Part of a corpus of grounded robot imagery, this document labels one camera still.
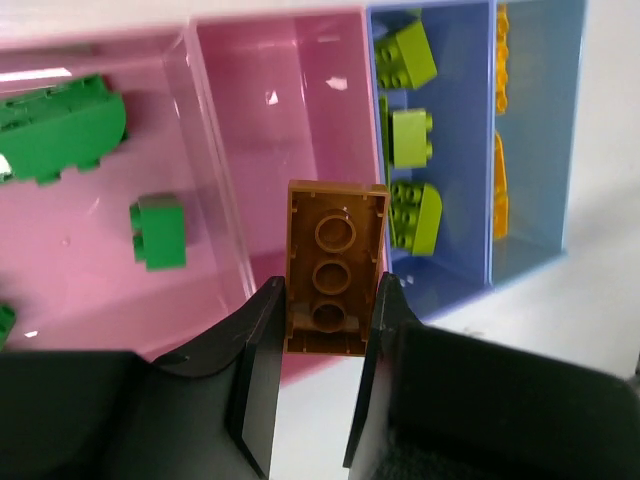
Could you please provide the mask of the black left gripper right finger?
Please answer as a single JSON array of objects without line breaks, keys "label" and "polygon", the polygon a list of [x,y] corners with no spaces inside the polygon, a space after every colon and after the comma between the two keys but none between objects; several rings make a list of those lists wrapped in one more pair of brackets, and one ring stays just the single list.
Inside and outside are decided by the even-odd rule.
[{"label": "black left gripper right finger", "polygon": [[639,380],[428,326],[378,288],[352,479],[635,479]]}]

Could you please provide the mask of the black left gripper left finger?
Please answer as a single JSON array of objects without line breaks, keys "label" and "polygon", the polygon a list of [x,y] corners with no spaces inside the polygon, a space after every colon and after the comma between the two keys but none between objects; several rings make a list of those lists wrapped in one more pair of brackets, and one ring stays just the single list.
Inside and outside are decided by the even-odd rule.
[{"label": "black left gripper left finger", "polygon": [[1,357],[5,479],[265,479],[285,330],[285,281],[146,361],[125,351]]}]

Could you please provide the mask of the lime square lego brick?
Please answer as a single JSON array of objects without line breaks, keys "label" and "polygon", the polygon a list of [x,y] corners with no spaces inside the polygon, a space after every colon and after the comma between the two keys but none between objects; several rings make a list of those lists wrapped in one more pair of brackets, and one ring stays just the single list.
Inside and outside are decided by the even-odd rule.
[{"label": "lime square lego brick", "polygon": [[442,218],[443,203],[431,184],[394,181],[391,184],[391,245],[413,256],[432,256]]}]

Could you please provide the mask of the brown lego plate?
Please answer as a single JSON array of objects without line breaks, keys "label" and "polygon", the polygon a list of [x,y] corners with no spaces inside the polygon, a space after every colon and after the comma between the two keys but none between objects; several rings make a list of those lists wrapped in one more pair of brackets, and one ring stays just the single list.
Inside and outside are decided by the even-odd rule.
[{"label": "brown lego plate", "polygon": [[365,354],[389,205],[383,184],[290,181],[286,352]]}]

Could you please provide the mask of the green square lego brick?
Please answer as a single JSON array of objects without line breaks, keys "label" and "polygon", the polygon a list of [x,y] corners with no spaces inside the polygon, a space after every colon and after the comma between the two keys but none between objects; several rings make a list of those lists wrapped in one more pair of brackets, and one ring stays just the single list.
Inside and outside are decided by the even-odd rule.
[{"label": "green square lego brick", "polygon": [[129,207],[134,259],[147,271],[184,268],[186,256],[185,212],[171,193],[140,196]]}]

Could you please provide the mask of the small dark green lego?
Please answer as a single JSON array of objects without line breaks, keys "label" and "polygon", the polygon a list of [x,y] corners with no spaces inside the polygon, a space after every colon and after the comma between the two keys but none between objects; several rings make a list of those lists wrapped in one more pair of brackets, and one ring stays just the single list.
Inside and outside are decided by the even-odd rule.
[{"label": "small dark green lego", "polygon": [[7,302],[0,304],[0,350],[4,348],[9,335],[16,323],[16,311],[13,306]]}]

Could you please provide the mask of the yellow lego plate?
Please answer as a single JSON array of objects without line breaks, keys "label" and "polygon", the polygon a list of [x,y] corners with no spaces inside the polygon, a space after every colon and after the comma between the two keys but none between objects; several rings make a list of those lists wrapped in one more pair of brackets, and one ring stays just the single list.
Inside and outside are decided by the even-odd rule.
[{"label": "yellow lego plate", "polygon": [[508,234],[509,197],[504,159],[504,146],[498,132],[495,132],[494,160],[493,239],[500,240]]}]

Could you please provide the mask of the yellow round printed lego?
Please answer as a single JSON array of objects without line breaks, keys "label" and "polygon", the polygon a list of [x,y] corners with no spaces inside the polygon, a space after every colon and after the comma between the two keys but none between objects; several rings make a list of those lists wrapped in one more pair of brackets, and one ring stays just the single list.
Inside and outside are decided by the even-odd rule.
[{"label": "yellow round printed lego", "polygon": [[509,81],[507,61],[509,48],[507,44],[510,23],[507,15],[507,5],[499,4],[496,13],[496,113],[503,115],[508,108],[507,85]]}]

